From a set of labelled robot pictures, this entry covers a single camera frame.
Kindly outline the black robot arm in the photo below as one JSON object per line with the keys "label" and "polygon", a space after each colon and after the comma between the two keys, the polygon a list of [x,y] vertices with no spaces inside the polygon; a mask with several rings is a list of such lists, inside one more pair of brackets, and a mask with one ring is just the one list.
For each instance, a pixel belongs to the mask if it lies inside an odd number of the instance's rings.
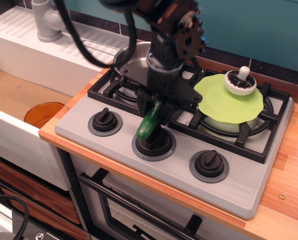
{"label": "black robot arm", "polygon": [[177,109],[194,112],[202,97],[183,79],[182,71],[187,61],[196,64],[196,56],[206,45],[198,4],[194,0],[103,0],[101,3],[112,10],[132,12],[151,27],[146,66],[132,62],[118,64],[120,74],[139,86],[140,116],[145,116],[155,100],[162,103],[158,116],[161,125],[166,125]]}

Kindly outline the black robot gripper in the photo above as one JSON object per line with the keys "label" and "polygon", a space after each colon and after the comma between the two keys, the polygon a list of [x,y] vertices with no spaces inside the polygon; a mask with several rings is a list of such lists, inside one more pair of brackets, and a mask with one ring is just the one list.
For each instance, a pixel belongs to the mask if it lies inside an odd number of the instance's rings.
{"label": "black robot gripper", "polygon": [[195,110],[203,99],[194,90],[194,84],[201,79],[202,69],[193,65],[182,65],[173,70],[154,70],[148,65],[123,65],[117,72],[129,84],[139,87],[136,96],[138,112],[145,117],[155,105],[156,96],[163,104],[159,124],[166,125],[178,108]]}

